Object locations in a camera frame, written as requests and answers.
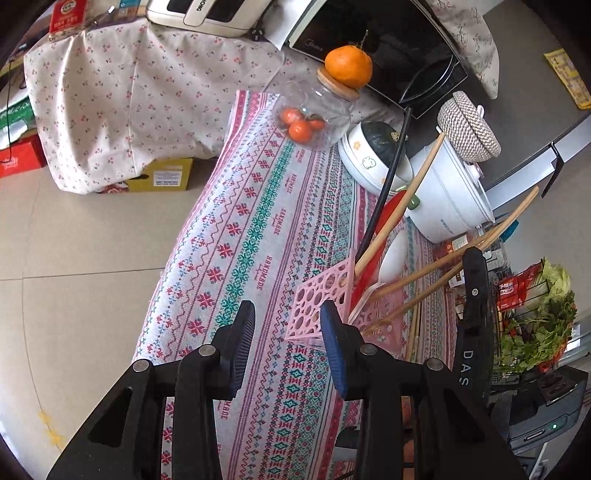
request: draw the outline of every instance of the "tiled floor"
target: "tiled floor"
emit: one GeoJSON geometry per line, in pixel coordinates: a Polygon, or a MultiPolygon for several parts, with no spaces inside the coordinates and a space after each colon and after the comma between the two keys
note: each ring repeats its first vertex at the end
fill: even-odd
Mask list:
{"type": "Polygon", "coordinates": [[[79,196],[46,168],[0,180],[0,432],[34,480],[129,366],[212,168],[169,193],[79,196]]]}

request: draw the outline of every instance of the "yellow box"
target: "yellow box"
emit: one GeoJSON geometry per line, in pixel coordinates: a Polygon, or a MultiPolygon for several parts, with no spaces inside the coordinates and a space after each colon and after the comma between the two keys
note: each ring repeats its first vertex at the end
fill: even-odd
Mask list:
{"type": "Polygon", "coordinates": [[[129,179],[128,192],[178,192],[187,190],[192,158],[154,160],[139,177],[129,179]]]}

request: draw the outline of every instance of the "white pot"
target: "white pot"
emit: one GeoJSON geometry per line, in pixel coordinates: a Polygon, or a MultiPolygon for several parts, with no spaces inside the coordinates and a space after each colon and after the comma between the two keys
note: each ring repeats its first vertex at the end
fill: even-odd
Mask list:
{"type": "MultiPolygon", "coordinates": [[[[345,168],[365,190],[379,195],[388,175],[388,167],[378,158],[361,131],[360,124],[354,125],[347,135],[337,143],[339,155],[345,168]]],[[[413,168],[404,154],[396,169],[396,175],[389,195],[407,185],[414,177],[413,168]]]]}
{"type": "MultiPolygon", "coordinates": [[[[423,165],[432,146],[426,146],[410,159],[414,171],[423,165]]],[[[421,203],[414,210],[407,210],[407,215],[433,243],[495,219],[480,184],[478,168],[464,163],[447,138],[421,182],[417,197],[421,203]]]]}

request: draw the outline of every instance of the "glass jar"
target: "glass jar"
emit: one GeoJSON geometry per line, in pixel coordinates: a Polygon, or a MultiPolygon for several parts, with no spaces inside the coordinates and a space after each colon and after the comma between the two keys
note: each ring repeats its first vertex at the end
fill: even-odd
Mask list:
{"type": "Polygon", "coordinates": [[[273,106],[277,128],[308,150],[332,147],[351,125],[356,90],[332,79],[321,67],[316,79],[287,82],[273,106]]]}

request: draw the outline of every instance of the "white spoon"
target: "white spoon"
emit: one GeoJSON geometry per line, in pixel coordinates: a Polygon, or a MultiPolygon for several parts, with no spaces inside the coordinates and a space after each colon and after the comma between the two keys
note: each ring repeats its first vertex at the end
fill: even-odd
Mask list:
{"type": "Polygon", "coordinates": [[[408,254],[408,238],[406,231],[400,232],[386,251],[386,255],[384,255],[384,259],[382,260],[382,265],[379,268],[378,272],[378,281],[373,285],[370,285],[367,290],[363,292],[363,295],[357,302],[357,305],[349,315],[348,323],[351,324],[353,320],[357,318],[357,316],[363,310],[366,302],[369,300],[371,294],[377,288],[380,288],[382,285],[386,285],[386,283],[392,283],[396,278],[400,276],[402,273],[402,269],[404,268],[404,264],[407,260],[408,254]]]}

